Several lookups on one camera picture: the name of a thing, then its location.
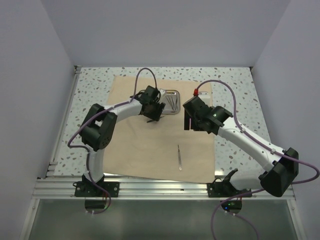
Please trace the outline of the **beige cloth wrap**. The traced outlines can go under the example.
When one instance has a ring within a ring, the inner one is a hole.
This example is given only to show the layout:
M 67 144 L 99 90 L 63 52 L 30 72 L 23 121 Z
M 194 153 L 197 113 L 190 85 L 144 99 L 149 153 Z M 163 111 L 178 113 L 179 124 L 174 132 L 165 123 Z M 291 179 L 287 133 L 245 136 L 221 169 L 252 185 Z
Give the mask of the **beige cloth wrap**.
M 215 178 L 215 136 L 184 130 L 184 108 L 147 123 L 142 115 L 118 122 L 103 154 L 103 172 L 124 176 L 209 183 Z M 179 170 L 178 145 L 182 171 Z

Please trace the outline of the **steel scalpel handle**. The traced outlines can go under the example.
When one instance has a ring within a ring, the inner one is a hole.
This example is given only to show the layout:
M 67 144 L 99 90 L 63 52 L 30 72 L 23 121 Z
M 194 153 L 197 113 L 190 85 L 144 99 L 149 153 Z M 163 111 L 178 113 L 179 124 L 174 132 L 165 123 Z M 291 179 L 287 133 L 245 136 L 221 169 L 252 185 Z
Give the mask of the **steel scalpel handle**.
M 181 151 L 179 144 L 177 145 L 177 154 L 178 154 L 178 164 L 179 164 L 179 171 L 182 171 L 182 159 L 181 159 Z

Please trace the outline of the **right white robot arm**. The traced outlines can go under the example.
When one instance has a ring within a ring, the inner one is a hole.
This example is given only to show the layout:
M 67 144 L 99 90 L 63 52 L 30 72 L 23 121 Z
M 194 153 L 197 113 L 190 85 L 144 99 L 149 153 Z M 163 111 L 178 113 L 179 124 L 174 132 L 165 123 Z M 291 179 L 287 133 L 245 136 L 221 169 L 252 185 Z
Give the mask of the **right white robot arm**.
M 183 107 L 185 130 L 220 136 L 247 153 L 263 169 L 261 173 L 233 169 L 212 187 L 221 196 L 232 197 L 262 188 L 274 197 L 281 197 L 298 175 L 298 163 L 289 159 L 299 158 L 296 150 L 284 150 L 245 129 L 224 107 L 208 106 L 199 96 L 192 97 Z

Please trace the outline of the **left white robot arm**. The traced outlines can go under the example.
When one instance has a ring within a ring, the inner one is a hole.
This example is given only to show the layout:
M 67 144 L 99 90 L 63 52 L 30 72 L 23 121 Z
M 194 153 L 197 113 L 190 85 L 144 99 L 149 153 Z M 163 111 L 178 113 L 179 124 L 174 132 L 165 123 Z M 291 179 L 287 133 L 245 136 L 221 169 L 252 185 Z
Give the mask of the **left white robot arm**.
M 105 191 L 103 154 L 112 140 L 118 122 L 133 116 L 144 116 L 152 121 L 159 121 L 166 104 L 164 89 L 147 86 L 128 100 L 113 105 L 93 104 L 80 127 L 79 135 L 88 148 L 86 172 L 82 181 L 88 182 L 86 190 L 92 196 L 99 196 Z

